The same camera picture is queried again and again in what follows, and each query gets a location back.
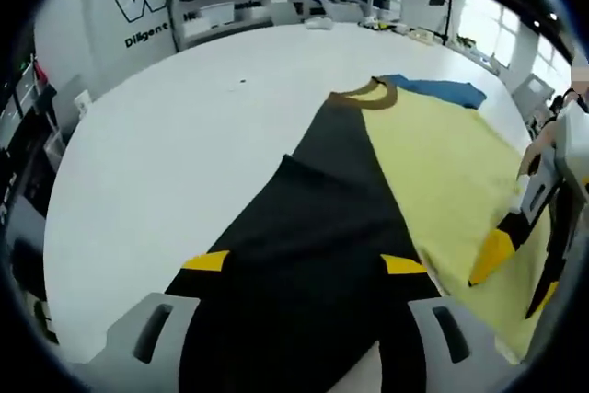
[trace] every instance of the white wall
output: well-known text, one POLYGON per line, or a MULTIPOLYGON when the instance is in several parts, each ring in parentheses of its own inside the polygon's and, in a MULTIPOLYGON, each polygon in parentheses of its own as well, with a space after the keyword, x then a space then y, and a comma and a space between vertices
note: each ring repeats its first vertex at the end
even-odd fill
POLYGON ((585 57, 585 53, 584 53, 583 49, 581 48, 581 45, 579 45, 578 43, 574 45, 573 57, 574 57, 572 59, 572 67, 573 68, 585 68, 586 66, 589 66, 589 63, 587 62, 587 58, 585 57))
MULTIPOLYGON (((460 15, 466 0, 454 0, 449 35, 454 38, 460 25, 460 15)), ((401 20, 412 27, 444 32, 444 20, 447 6, 429 6, 429 0, 403 0, 401 20)), ((525 81, 532 72, 537 54, 538 35, 530 28, 520 24, 515 42, 514 56, 509 67, 500 68, 499 78, 510 92, 525 81)))
MULTIPOLYGON (((445 15, 447 5, 430 6, 430 0, 403 0, 401 7, 401 20, 411 27, 421 27, 438 32, 444 32, 445 15)), ((453 39, 458 32, 460 14, 464 8, 465 0, 453 0, 452 15, 448 34, 453 39)))
POLYGON ((84 0, 101 92, 176 53, 165 6, 166 0, 84 0), (128 39, 152 29, 147 40, 128 47, 128 39))
POLYGON ((35 48, 40 66, 60 90, 81 75, 94 86, 94 64, 82 0, 44 0, 35 18, 35 48))
POLYGON ((508 68, 501 67, 499 78, 510 92, 514 92, 532 72, 537 54, 538 35, 520 23, 515 40, 514 56, 508 68))
MULTIPOLYGON (((181 9, 189 12, 224 1, 228 0, 195 0, 181 3, 181 9)), ((443 32, 447 7, 428 4, 429 0, 403 0, 402 21, 443 32)), ((453 2, 451 38, 457 34, 464 4, 465 0, 453 2)), ((97 98, 128 76, 174 54, 165 5, 165 0, 46 0, 35 21, 35 44, 50 81, 59 90, 80 74, 97 98), (130 44, 137 33, 146 36, 150 30, 153 34, 147 40, 130 44)), ((537 34, 522 25, 512 63, 500 73, 510 91, 531 72, 536 48, 537 34)))

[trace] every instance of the window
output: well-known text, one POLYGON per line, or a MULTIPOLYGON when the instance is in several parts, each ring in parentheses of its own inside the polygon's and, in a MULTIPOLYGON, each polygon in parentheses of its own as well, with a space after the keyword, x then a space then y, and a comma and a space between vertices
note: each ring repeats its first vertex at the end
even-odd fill
POLYGON ((466 0, 458 34, 477 43, 477 50, 507 67, 512 61, 519 16, 494 0, 466 0))
POLYGON ((549 106, 556 96, 562 94, 571 85, 571 65, 544 36, 540 36, 537 41, 537 54, 532 73, 554 89, 552 98, 547 101, 549 106))

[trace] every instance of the black lettering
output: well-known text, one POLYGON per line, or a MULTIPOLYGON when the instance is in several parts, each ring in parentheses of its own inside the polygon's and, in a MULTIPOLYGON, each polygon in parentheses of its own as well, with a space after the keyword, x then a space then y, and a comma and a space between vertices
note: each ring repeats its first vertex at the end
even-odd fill
POLYGON ((131 37, 125 39, 125 46, 127 48, 131 48, 134 44, 141 43, 142 41, 148 41, 151 36, 155 36, 156 34, 162 32, 163 29, 169 29, 169 24, 167 22, 164 22, 161 25, 146 31, 140 31, 136 34, 133 34, 131 37))
POLYGON ((188 13, 184 13, 184 21, 188 22, 189 20, 194 20, 196 18, 196 13, 194 11, 189 11, 188 13))

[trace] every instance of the fabric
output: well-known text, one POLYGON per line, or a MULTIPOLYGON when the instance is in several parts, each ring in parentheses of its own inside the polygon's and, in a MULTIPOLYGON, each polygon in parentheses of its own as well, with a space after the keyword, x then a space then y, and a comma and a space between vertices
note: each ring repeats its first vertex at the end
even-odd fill
POLYGON ((485 237, 517 192, 520 156, 476 111, 408 91, 401 90, 394 107, 363 110, 363 116, 422 260, 523 358, 539 318, 525 313, 546 260, 548 210, 510 260, 485 283, 468 287, 485 237))
POLYGON ((524 314, 545 259, 546 217, 511 260, 468 287, 518 163, 474 110, 385 78, 329 95, 293 155, 209 250, 228 251, 222 271, 184 266, 169 286, 202 298, 180 391, 326 392, 377 341, 383 391, 424 391, 407 303, 438 291, 425 272, 387 274, 382 255, 427 264, 521 357, 537 321, 524 314))
POLYGON ((386 75, 385 79, 398 87, 409 92, 434 96, 449 103, 455 103, 477 110, 481 103, 487 98, 485 94, 476 89, 470 83, 457 83, 434 80, 409 80, 403 75, 386 75))
MULTIPOLYGON (((426 274, 387 275, 381 254, 419 257, 360 110, 326 103, 210 251, 219 250, 230 250, 226 279, 190 325, 180 391, 325 392, 376 341, 395 362, 389 391, 423 391, 407 301, 437 291, 426 274), (410 347, 395 353, 402 342, 410 347)), ((197 295, 202 278, 186 276, 183 269, 167 292, 197 295)))

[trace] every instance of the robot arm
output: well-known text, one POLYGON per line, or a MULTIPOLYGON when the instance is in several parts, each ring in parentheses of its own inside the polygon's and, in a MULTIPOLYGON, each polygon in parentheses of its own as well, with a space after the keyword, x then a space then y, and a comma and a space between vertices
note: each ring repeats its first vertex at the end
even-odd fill
POLYGON ((543 307, 556 288, 574 229, 589 202, 589 114, 575 101, 555 121, 552 143, 537 159, 537 170, 518 178, 520 191, 509 213, 487 236, 473 266, 469 285, 482 283, 522 246, 540 215, 557 194, 545 269, 526 317, 543 307))

